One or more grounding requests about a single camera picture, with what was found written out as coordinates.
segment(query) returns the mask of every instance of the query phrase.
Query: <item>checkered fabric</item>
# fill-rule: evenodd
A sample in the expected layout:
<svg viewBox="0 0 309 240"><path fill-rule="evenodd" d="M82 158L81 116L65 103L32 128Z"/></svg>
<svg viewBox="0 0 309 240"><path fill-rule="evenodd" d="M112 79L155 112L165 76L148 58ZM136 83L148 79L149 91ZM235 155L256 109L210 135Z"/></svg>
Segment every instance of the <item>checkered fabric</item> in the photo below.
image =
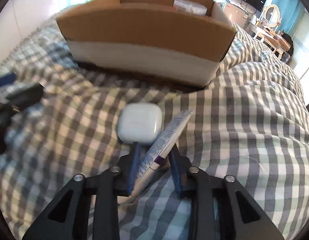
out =
<svg viewBox="0 0 309 240"><path fill-rule="evenodd" d="M115 128L126 104L141 101L158 104L165 123L194 110L181 154L210 175L237 177L293 239L309 218L309 114L290 67L235 27L216 77L190 94L78 68L54 20L24 40L0 74L41 82L46 94L14 117L0 156L0 207L16 239L72 176L100 174L128 153ZM118 212L123 240L187 239L190 202L174 192L170 171Z"/></svg>

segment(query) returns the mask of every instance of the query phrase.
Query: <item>cardboard box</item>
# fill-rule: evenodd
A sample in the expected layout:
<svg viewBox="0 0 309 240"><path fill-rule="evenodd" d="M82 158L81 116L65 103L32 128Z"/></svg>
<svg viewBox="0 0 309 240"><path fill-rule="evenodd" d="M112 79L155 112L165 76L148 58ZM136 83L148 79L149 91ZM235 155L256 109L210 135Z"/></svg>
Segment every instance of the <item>cardboard box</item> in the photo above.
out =
<svg viewBox="0 0 309 240"><path fill-rule="evenodd" d="M57 18L77 62L207 85L236 34L213 0L189 0L206 16L177 12L174 0L92 0Z"/></svg>

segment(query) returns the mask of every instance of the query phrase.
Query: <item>plaid bedding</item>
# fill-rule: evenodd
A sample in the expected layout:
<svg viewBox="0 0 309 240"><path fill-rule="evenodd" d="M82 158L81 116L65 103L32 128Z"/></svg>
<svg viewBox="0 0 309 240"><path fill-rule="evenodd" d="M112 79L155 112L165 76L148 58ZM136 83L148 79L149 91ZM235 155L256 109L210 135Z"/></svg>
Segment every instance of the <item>plaid bedding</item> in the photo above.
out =
<svg viewBox="0 0 309 240"><path fill-rule="evenodd" d="M216 77L189 94L80 69L54 20L24 40L0 74L13 70L15 86L41 82L46 93L14 117L0 156L0 207L16 239L72 176L100 174L128 153L115 128L125 105L141 101L158 104L165 123L194 110L178 141L181 154L210 175L237 177L292 239L309 218L309 114L290 67L235 27ZM170 171L118 211L123 240L187 239L190 202L174 192Z"/></svg>

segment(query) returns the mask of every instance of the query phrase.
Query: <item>mirror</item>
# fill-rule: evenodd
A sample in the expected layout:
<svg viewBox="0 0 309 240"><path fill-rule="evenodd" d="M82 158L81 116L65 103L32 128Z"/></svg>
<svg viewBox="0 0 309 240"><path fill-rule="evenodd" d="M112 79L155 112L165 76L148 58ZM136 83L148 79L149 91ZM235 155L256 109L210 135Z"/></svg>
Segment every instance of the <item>mirror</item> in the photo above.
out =
<svg viewBox="0 0 309 240"><path fill-rule="evenodd" d="M268 26L274 28L280 20L280 11L277 5L271 4L264 9L264 17L268 20Z"/></svg>

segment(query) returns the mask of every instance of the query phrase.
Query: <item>white tube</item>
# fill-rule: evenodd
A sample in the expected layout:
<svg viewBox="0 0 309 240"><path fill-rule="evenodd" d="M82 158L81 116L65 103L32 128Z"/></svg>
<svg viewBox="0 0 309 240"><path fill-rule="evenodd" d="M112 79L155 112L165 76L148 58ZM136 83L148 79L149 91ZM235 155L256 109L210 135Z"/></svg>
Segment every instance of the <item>white tube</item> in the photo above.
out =
<svg viewBox="0 0 309 240"><path fill-rule="evenodd" d="M176 115L159 135L139 164L134 189L129 197L118 197L118 204L131 203L146 188L156 170L168 156L191 116L191 111Z"/></svg>

